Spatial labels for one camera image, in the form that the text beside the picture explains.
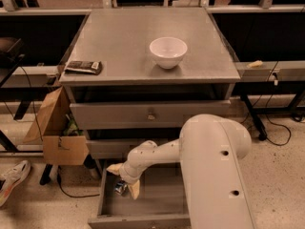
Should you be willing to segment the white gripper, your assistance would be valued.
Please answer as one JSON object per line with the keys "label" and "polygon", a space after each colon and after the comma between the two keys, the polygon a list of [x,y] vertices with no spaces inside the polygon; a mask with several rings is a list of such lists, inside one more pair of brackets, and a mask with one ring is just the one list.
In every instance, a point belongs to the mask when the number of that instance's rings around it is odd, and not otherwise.
{"label": "white gripper", "polygon": [[133,199],[137,199],[140,193],[140,177],[144,173],[143,168],[133,167],[126,161],[123,164],[112,164],[107,168],[107,171],[116,175],[129,183],[128,188]]}

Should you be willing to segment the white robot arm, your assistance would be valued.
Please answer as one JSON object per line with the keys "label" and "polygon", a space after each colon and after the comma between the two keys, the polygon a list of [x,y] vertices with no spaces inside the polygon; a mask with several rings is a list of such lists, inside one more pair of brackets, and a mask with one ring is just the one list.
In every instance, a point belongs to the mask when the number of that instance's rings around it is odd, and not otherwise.
{"label": "white robot arm", "polygon": [[199,114],[185,122],[179,139],[163,145],[145,141],[107,171],[121,177],[137,198],[141,175],[149,167],[178,162],[192,229],[256,229],[238,163],[251,146],[240,123]]}

